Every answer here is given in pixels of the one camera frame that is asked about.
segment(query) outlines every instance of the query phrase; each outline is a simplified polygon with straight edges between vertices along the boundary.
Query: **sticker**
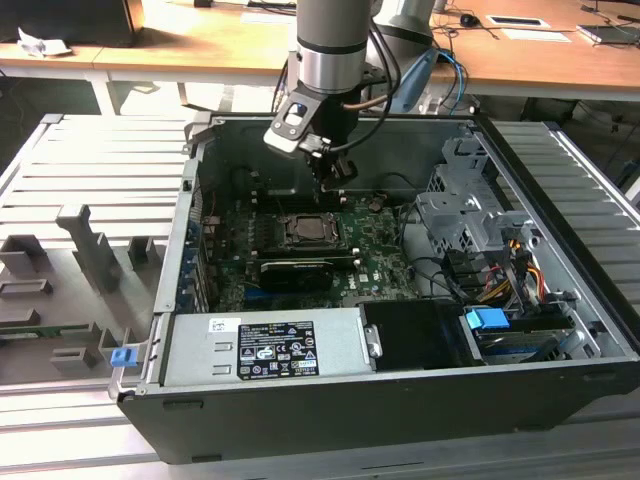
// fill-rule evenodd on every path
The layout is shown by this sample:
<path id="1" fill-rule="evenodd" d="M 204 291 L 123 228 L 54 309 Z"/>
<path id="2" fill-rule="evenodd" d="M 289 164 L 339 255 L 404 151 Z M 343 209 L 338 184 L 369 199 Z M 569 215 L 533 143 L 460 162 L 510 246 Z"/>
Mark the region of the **sticker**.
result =
<path id="1" fill-rule="evenodd" d="M 209 333 L 235 333 L 238 330 L 238 325 L 240 325 L 241 320 L 240 318 L 211 318 L 209 319 Z"/>
<path id="2" fill-rule="evenodd" d="M 238 377 L 261 380 L 319 375 L 316 347 L 313 322 L 239 325 Z"/>

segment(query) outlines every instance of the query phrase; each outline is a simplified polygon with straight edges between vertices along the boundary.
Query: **wooden desk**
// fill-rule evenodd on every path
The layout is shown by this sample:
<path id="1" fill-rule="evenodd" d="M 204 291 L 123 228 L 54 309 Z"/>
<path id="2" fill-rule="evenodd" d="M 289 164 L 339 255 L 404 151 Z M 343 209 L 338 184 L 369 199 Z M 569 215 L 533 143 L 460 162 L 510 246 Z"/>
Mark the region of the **wooden desk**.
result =
<path id="1" fill-rule="evenodd" d="M 12 76 L 88 80 L 103 113 L 116 111 L 111 81 L 275 85 L 287 56 L 287 25 L 243 22 L 248 10 L 240 6 L 195 9 L 189 0 L 145 0 L 144 5 L 146 27 L 136 48 L 73 47 L 73 56 L 41 60 L 14 45 L 0 45 L 0 68 Z M 455 6 L 473 10 L 488 27 L 488 14 L 542 18 L 553 30 L 605 23 L 581 11 L 577 0 L 456 0 Z M 633 5 L 601 2 L 600 9 L 614 21 L 619 13 L 640 16 Z M 432 27 L 459 27 L 460 12 L 450 13 L 434 15 Z M 510 40 L 500 30 L 492 32 L 500 40 L 481 29 L 460 29 L 453 39 L 470 75 L 469 93 L 640 101 L 636 48 L 593 47 L 578 32 L 565 33 L 569 43 Z M 448 48 L 441 32 L 436 39 Z M 446 89 L 453 78 L 450 66 L 439 65 L 430 85 Z"/>
<path id="2" fill-rule="evenodd" d="M 279 75 L 288 53 L 287 25 L 242 21 L 243 13 L 262 14 L 261 9 L 192 5 L 188 0 L 145 1 L 145 29 L 136 48 L 104 48 L 94 59 L 94 68 Z"/>
<path id="3" fill-rule="evenodd" d="M 495 27 L 486 15 L 541 18 L 550 30 L 576 30 L 578 24 L 604 25 L 605 20 L 580 10 L 577 0 L 457 0 L 456 7 L 473 10 L 485 27 Z M 640 17 L 640 7 L 600 2 L 603 14 Z M 431 25 L 460 26 L 460 12 L 433 15 Z M 560 98 L 640 100 L 640 50 L 593 46 L 580 32 L 564 33 L 571 41 L 510 40 L 501 30 L 458 30 L 453 38 L 457 59 L 469 71 L 470 92 Z M 435 38 L 449 48 L 443 33 Z M 441 66 L 433 80 L 451 81 L 451 68 Z"/>

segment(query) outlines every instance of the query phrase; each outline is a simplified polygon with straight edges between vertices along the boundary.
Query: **table leg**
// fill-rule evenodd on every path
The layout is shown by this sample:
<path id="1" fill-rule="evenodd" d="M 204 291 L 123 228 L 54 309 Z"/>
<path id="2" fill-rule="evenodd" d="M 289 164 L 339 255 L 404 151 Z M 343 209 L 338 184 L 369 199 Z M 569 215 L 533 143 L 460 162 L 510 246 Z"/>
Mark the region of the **table leg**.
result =
<path id="1" fill-rule="evenodd" d="M 115 86 L 108 80 L 91 80 L 93 93 L 98 100 L 98 107 L 102 115 L 120 115 L 120 102 L 116 95 Z"/>

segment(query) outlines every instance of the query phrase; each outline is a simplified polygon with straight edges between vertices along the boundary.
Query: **black cable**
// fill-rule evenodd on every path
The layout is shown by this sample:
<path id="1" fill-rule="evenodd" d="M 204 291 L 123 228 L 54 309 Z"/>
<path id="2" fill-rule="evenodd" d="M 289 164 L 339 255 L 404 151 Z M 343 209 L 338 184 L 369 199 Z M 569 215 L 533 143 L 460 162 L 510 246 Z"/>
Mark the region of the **black cable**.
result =
<path id="1" fill-rule="evenodd" d="M 375 47 L 376 52 L 378 53 L 378 56 L 380 57 L 380 60 L 381 60 L 382 65 L 384 67 L 385 75 L 387 76 L 387 87 L 388 87 L 387 103 L 384 106 L 384 110 L 382 111 L 382 114 L 378 118 L 378 121 L 371 128 L 371 130 L 369 130 L 367 133 L 365 133 L 362 137 L 360 137 L 360 138 L 358 138 L 356 140 L 353 140 L 351 142 L 345 143 L 344 145 L 339 145 L 337 147 L 329 147 L 326 150 L 326 153 L 335 154 L 335 153 L 339 153 L 339 152 L 344 152 L 344 151 L 349 150 L 349 149 L 351 149 L 353 147 L 357 147 L 358 145 L 360 145 L 360 144 L 366 142 L 367 140 L 369 140 L 373 136 L 373 134 L 378 131 L 378 129 L 382 126 L 382 124 L 386 120 L 387 116 L 389 115 L 389 110 L 391 110 L 391 101 L 393 99 L 393 95 L 396 93 L 398 88 L 400 88 L 400 82 L 402 81 L 402 74 L 400 72 L 400 66 L 398 65 L 398 61 L 396 60 L 396 57 L 393 55 L 393 52 L 389 48 L 389 45 L 387 45 L 387 42 L 385 41 L 384 37 L 380 33 L 380 29 L 378 28 L 378 26 L 373 21 L 371 21 L 370 37 L 371 37 L 371 42 L 373 43 L 373 46 Z M 393 63 L 393 68 L 394 68 L 395 73 L 396 73 L 396 83 L 395 83 L 395 85 L 392 84 L 391 70 L 389 69 L 389 63 L 387 62 L 387 59 L 385 58 L 385 55 L 382 52 L 381 44 L 382 44 L 382 48 L 384 48 L 384 51 L 387 53 L 387 55 L 391 59 L 391 63 Z"/>
<path id="2" fill-rule="evenodd" d="M 438 285 L 439 287 L 444 288 L 447 292 L 451 293 L 453 295 L 453 291 L 451 290 L 451 288 L 449 287 L 449 285 L 447 285 L 446 283 L 438 280 L 437 278 L 435 278 L 435 275 L 437 275 L 437 273 L 435 275 L 429 275 L 427 273 L 421 272 L 420 270 L 418 270 L 417 268 L 413 268 L 413 271 L 415 272 L 416 275 L 419 275 L 422 278 L 425 278 L 427 280 L 429 280 L 429 282 L 431 282 L 432 284 L 435 283 L 436 285 Z"/>
<path id="3" fill-rule="evenodd" d="M 585 112 L 589 117 L 593 118 L 596 122 L 601 123 L 603 125 L 611 126 L 611 124 L 609 122 L 605 122 L 604 120 L 602 120 L 601 118 L 596 117 L 592 112 L 590 112 L 589 109 L 587 108 L 587 105 L 584 102 L 582 102 L 582 100 L 578 101 L 576 106 L 580 107 L 580 109 L 583 112 Z"/>
<path id="4" fill-rule="evenodd" d="M 378 180 L 376 182 L 375 187 L 373 187 L 374 190 L 382 190 L 382 180 L 384 180 L 385 178 L 389 178 L 389 177 L 398 177 L 401 178 L 402 180 L 405 181 L 405 183 L 407 185 L 409 185 L 411 188 L 413 188 L 414 190 L 419 190 L 418 187 L 416 187 L 413 182 L 411 180 L 409 180 L 407 178 L 406 175 L 400 173 L 400 172 L 386 172 L 383 173 L 382 175 L 378 176 Z"/>
<path id="5" fill-rule="evenodd" d="M 440 263 L 442 262 L 442 259 L 439 257 L 416 257 L 413 260 L 409 260 L 409 263 L 413 264 L 421 260 L 427 260 L 429 262 L 435 263 L 438 266 L 440 266 Z"/>
<path id="6" fill-rule="evenodd" d="M 409 223 L 409 217 L 411 216 L 411 212 L 416 208 L 416 202 L 413 202 L 411 206 L 407 209 L 407 213 L 404 214 L 404 220 L 402 221 L 402 228 L 400 229 L 400 238 L 398 245 L 400 246 L 400 250 L 404 252 L 404 232 L 407 229 L 407 223 Z"/>
<path id="7" fill-rule="evenodd" d="M 276 108 L 276 99 L 278 98 L 278 92 L 280 91 L 280 86 L 282 85 L 282 82 L 286 82 L 285 80 L 285 75 L 286 75 L 286 71 L 288 69 L 289 66 L 289 59 L 287 58 L 284 61 L 284 65 L 282 66 L 282 70 L 280 70 L 280 76 L 278 77 L 278 82 L 276 83 L 276 89 L 273 92 L 273 98 L 271 99 L 271 111 L 275 112 L 275 108 Z"/>
<path id="8" fill-rule="evenodd" d="M 639 126 L 640 126 L 640 119 L 638 119 L 638 121 L 635 123 L 633 128 L 629 131 L 627 136 L 624 137 L 624 140 L 620 143 L 620 145 L 618 145 L 618 148 L 616 148 L 615 152 L 611 154 L 611 156 L 609 157 L 609 160 L 607 160 L 607 162 L 604 164 L 604 167 L 602 168 L 602 171 L 604 173 L 606 173 L 607 169 L 609 168 L 609 165 L 611 165 L 611 162 L 613 162 L 613 160 L 618 156 L 618 153 L 620 153 L 620 150 L 622 150 L 622 148 L 626 145 L 626 143 L 631 138 L 631 135 L 633 135 L 633 132 L 635 132 L 636 128 L 638 128 Z"/>
<path id="9" fill-rule="evenodd" d="M 278 15 L 286 15 L 288 17 L 295 17 L 294 13 L 296 9 L 295 3 L 269 3 L 264 0 L 258 2 L 250 0 L 247 5 L 248 8 L 261 8 L 269 13 L 275 13 Z"/>

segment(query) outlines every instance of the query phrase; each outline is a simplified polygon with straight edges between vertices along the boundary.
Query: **blue latch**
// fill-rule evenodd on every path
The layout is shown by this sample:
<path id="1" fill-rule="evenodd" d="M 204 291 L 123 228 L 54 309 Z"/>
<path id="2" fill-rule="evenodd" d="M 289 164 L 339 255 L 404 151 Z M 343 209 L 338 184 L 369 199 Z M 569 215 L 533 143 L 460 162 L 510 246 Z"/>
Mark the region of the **blue latch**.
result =
<path id="1" fill-rule="evenodd" d="M 501 308 L 474 308 L 466 315 L 471 329 L 509 328 L 511 324 Z"/>
<path id="2" fill-rule="evenodd" d="M 116 367 L 135 367 L 138 363 L 138 347 L 121 347 L 116 348 L 111 353 L 111 366 Z"/>

